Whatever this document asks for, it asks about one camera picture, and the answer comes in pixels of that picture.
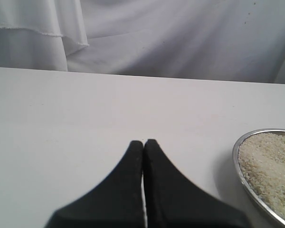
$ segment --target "white table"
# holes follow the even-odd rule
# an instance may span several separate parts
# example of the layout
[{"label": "white table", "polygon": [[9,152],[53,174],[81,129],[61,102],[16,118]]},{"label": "white table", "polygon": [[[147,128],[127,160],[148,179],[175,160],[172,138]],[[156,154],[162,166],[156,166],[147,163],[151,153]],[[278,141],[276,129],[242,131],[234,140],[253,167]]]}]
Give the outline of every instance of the white table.
[{"label": "white table", "polygon": [[285,128],[285,85],[0,68],[0,228],[43,227],[131,140],[148,138],[195,184],[270,227],[231,159],[260,128]]}]

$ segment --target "rice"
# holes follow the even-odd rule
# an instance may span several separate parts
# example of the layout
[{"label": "rice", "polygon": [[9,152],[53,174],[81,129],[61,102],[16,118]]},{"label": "rice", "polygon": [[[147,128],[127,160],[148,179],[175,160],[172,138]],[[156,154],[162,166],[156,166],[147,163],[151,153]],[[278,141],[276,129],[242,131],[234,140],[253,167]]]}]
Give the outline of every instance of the rice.
[{"label": "rice", "polygon": [[239,164],[252,190],[285,220],[285,136],[259,133],[239,148]]}]

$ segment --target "silver bowl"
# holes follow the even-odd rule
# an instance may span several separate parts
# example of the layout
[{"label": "silver bowl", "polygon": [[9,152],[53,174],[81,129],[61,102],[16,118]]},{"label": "silver bowl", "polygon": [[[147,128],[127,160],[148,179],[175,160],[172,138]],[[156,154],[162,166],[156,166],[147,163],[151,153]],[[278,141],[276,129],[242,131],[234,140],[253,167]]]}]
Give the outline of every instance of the silver bowl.
[{"label": "silver bowl", "polygon": [[233,150],[232,150],[232,156],[233,156],[233,163],[235,165],[238,177],[240,178],[246,192],[251,197],[252,201],[257,204],[257,206],[264,211],[270,218],[274,219],[280,226],[285,227],[285,220],[278,216],[273,210],[271,210],[258,196],[255,194],[255,192],[251,189],[250,185],[246,181],[242,170],[240,168],[239,162],[238,162],[238,152],[239,147],[243,143],[244,140],[249,138],[250,136],[254,134],[259,133],[273,133],[278,135],[284,135],[285,136],[285,129],[275,129],[275,128],[269,128],[269,129],[261,129],[256,130],[252,132],[248,132],[244,134],[242,137],[240,137],[237,142],[234,144]]}]

